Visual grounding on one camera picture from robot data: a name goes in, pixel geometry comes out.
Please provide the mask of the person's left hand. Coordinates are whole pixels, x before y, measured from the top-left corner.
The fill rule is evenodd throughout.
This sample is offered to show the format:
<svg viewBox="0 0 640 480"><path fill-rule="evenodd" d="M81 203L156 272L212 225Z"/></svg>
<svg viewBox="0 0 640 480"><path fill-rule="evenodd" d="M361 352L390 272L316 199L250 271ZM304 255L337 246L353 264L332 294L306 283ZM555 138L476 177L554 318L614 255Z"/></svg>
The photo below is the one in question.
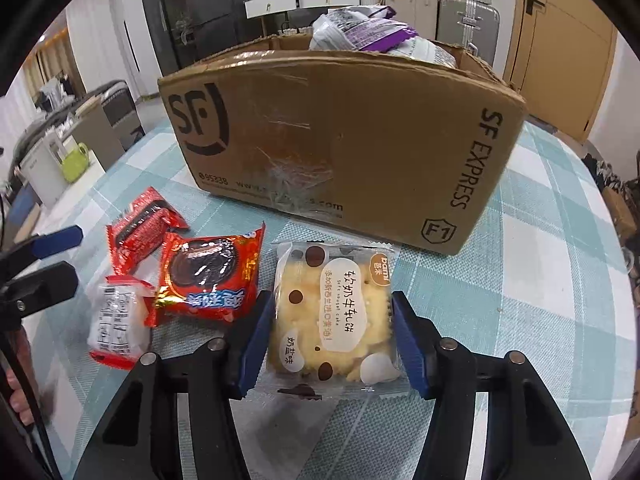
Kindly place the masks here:
<svg viewBox="0 0 640 480"><path fill-rule="evenodd" d="M16 332L12 332L11 336L12 347L17 356L18 362L21 363L21 367L23 367L29 383L32 385L32 391L35 394L38 394L38 385L35 378L34 366L32 365L32 347L30 346L26 330L21 327ZM9 366L6 368L6 380L12 390L10 405L25 426L32 426L34 423L32 409L28 405L24 389L17 380L14 371Z"/></svg>

